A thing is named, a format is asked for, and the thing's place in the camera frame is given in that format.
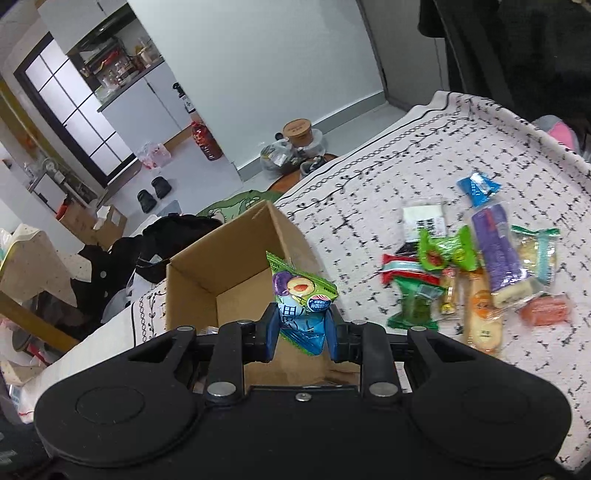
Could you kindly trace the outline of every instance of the kitchen cabinet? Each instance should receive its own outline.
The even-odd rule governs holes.
[[[108,17],[127,3],[127,0],[97,0],[105,15]]]
[[[47,0],[38,11],[64,53],[107,18],[96,0]]]
[[[164,143],[180,132],[145,78],[121,93],[103,115],[136,155],[147,142]]]
[[[177,123],[179,131],[187,128],[191,124],[191,117],[185,110],[184,103],[178,97],[177,91],[173,90],[173,84],[177,81],[170,67],[163,63],[144,78]]]

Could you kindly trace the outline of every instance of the door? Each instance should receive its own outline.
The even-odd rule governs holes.
[[[47,0],[38,11],[64,53],[107,18],[96,0]]]
[[[164,143],[180,131],[145,79],[119,95],[103,114],[136,155],[146,143]]]
[[[127,4],[127,0],[98,0],[100,7],[108,17]]]
[[[419,0],[358,0],[358,5],[388,101],[408,110],[448,88],[443,40],[423,37],[417,28]]]
[[[191,124],[191,117],[185,110],[184,103],[178,97],[177,91],[173,90],[173,84],[177,83],[177,81],[170,67],[166,63],[163,63],[144,78],[160,101],[162,101],[164,108],[174,118],[179,130],[188,127]]]

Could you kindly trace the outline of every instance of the cardboard box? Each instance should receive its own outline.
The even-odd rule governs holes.
[[[99,218],[94,226],[96,242],[108,250],[123,236],[127,217],[113,205],[101,207],[97,215]]]
[[[96,235],[93,227],[96,218],[80,203],[73,202],[66,210],[60,223],[72,232],[82,243],[96,245]]]
[[[236,320],[259,320],[275,300],[269,251],[297,268],[319,272],[300,230],[270,202],[260,202],[175,255],[167,267],[168,329],[198,330]],[[245,385],[312,385],[330,377],[326,349],[310,356],[280,337],[269,364],[245,365]]]

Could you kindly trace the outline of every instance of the green snack package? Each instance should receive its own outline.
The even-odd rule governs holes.
[[[423,326],[438,330],[431,318],[431,304],[443,295],[444,288],[416,278],[395,277],[402,294],[402,311],[388,319],[390,328],[409,329]]]
[[[470,228],[464,225],[454,236],[435,238],[421,229],[418,258],[425,270],[443,270],[449,262],[468,272],[478,268],[478,258],[472,243]]]
[[[296,270],[267,252],[273,273],[273,291],[283,316],[323,312],[339,296],[336,285],[311,273]]]

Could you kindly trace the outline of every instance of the round container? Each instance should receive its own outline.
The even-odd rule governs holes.
[[[307,147],[314,140],[312,122],[306,118],[298,118],[283,127],[283,135],[290,139],[294,147]]]
[[[317,128],[311,129],[312,131],[312,142],[309,143],[306,147],[301,147],[300,156],[304,158],[314,158],[318,155],[324,155],[326,153],[326,149],[322,144],[322,132]]]

